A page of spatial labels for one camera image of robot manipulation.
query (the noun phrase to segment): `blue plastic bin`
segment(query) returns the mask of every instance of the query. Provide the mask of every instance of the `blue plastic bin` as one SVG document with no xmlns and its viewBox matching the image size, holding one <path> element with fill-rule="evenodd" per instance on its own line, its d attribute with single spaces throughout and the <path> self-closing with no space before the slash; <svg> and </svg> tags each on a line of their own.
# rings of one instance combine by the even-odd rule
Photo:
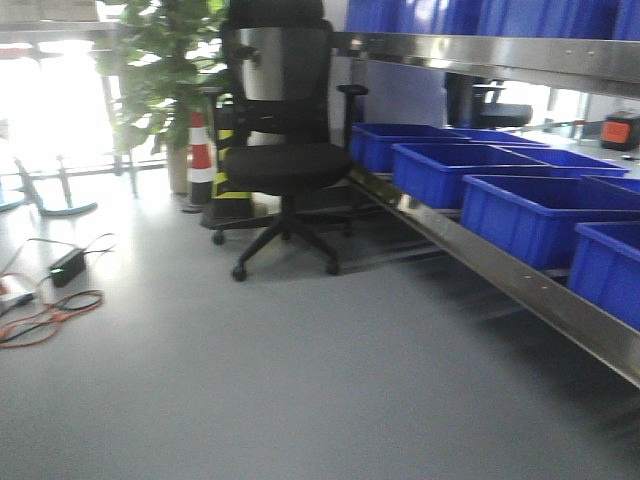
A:
<svg viewBox="0 0 640 480">
<path fill-rule="evenodd" d="M 568 286 L 640 330 L 640 222 L 582 223 Z"/>
<path fill-rule="evenodd" d="M 471 143 L 488 143 L 491 145 L 513 145 L 530 147 L 548 147 L 546 143 L 529 140 L 512 133 L 501 132 L 499 130 L 483 130 L 474 128 L 449 128 L 453 133 L 463 135 L 471 139 Z"/>
<path fill-rule="evenodd" d="M 464 175 L 547 175 L 537 160 L 491 145 L 395 144 L 393 183 L 433 208 L 462 208 Z"/>
<path fill-rule="evenodd" d="M 404 0 L 398 31 L 438 35 L 475 35 L 480 8 L 478 0 Z"/>
<path fill-rule="evenodd" d="M 614 40 L 640 40 L 640 2 L 620 0 Z"/>
<path fill-rule="evenodd" d="M 559 148 L 536 147 L 500 147 L 510 152 L 519 153 L 541 162 L 548 163 L 555 168 L 551 169 L 552 177 L 581 177 L 582 175 L 603 175 L 622 177 L 629 172 L 628 169 L 597 160 L 586 155 L 562 150 Z"/>
<path fill-rule="evenodd" d="M 577 223 L 640 220 L 640 194 L 588 177 L 464 181 L 462 225 L 538 270 L 569 268 Z"/>
<path fill-rule="evenodd" d="M 479 35 L 611 39 L 619 0 L 483 0 Z"/>
<path fill-rule="evenodd" d="M 632 192 L 640 193 L 640 178 L 619 178 L 600 175 L 590 175 L 589 181 L 605 182 L 612 187 L 623 188 Z"/>
<path fill-rule="evenodd" d="M 348 32 L 397 32 L 404 0 L 349 0 Z"/>
<path fill-rule="evenodd" d="M 469 139 L 449 129 L 404 123 L 356 123 L 349 152 L 353 159 L 376 173 L 393 171 L 394 143 L 467 143 Z"/>
</svg>

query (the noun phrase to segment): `orange and white traffic cone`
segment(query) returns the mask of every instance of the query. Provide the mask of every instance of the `orange and white traffic cone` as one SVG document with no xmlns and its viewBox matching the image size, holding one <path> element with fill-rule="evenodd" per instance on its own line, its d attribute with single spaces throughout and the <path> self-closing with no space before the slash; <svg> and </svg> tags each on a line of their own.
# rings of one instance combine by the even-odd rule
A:
<svg viewBox="0 0 640 480">
<path fill-rule="evenodd" d="M 201 113 L 191 113 L 189 138 L 191 143 L 191 167 L 188 175 L 190 193 L 189 203 L 182 208 L 182 211 L 199 213 L 211 201 L 215 173 L 209 155 L 209 137 Z"/>
</svg>

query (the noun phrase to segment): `power adapter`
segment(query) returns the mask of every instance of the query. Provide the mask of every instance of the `power adapter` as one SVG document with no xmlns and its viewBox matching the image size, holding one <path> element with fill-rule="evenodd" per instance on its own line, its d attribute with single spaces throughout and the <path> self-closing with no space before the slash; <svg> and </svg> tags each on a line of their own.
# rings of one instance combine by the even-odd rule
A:
<svg viewBox="0 0 640 480">
<path fill-rule="evenodd" d="M 74 248 L 49 267 L 49 274 L 55 287 L 64 287 L 86 268 L 84 250 L 82 248 Z"/>
</svg>

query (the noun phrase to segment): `chair armrest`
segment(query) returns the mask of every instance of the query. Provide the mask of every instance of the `chair armrest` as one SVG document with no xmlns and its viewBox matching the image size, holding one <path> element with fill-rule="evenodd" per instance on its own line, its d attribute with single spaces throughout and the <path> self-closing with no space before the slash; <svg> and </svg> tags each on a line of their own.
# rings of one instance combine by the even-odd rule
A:
<svg viewBox="0 0 640 480">
<path fill-rule="evenodd" d="M 351 143 L 351 127 L 355 121 L 355 103 L 356 97 L 361 95 L 367 95 L 369 89 L 364 85 L 352 84 L 352 85 L 338 85 L 339 92 L 345 95 L 345 109 L 344 109 L 344 125 L 342 130 L 342 143 L 345 150 L 349 150 L 349 144 Z"/>
</svg>

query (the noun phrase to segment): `stainless steel shelf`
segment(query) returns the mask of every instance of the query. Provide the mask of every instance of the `stainless steel shelf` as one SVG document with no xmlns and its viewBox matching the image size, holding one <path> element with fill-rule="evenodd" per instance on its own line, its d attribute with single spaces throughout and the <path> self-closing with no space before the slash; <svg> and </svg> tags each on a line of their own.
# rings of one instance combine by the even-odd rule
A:
<svg viewBox="0 0 640 480">
<path fill-rule="evenodd" d="M 33 43 L 57 40 L 95 40 L 115 32 L 116 22 L 0 23 L 0 43 Z"/>
<path fill-rule="evenodd" d="M 336 32 L 337 55 L 640 98 L 640 42 Z"/>
<path fill-rule="evenodd" d="M 640 388 L 640 332 L 387 180 L 360 168 L 353 170 L 351 179 L 377 203 Z"/>
</svg>

